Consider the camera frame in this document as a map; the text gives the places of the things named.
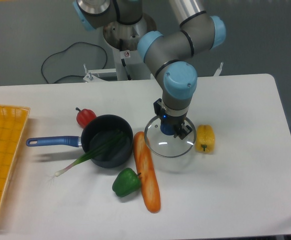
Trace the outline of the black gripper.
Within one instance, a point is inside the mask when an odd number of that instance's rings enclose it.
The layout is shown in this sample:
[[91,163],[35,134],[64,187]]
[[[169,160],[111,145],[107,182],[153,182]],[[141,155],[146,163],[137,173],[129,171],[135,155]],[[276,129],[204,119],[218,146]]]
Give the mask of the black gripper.
[[153,103],[155,117],[159,119],[160,125],[164,130],[174,130],[174,138],[184,139],[193,132],[193,126],[190,120],[187,120],[189,106],[183,109],[172,109],[159,98]]

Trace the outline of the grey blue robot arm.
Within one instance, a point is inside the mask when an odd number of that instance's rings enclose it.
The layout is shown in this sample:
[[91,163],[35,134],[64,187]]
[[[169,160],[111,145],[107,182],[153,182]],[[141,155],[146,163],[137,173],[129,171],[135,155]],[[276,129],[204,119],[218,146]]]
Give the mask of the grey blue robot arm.
[[75,0],[73,7],[87,30],[102,28],[112,48],[119,81],[153,76],[162,89],[154,102],[160,130],[184,139],[193,129],[185,124],[197,87],[197,72],[187,59],[214,49],[226,38],[218,16],[209,16],[200,0],[172,0],[179,31],[164,36],[143,11],[140,0]]

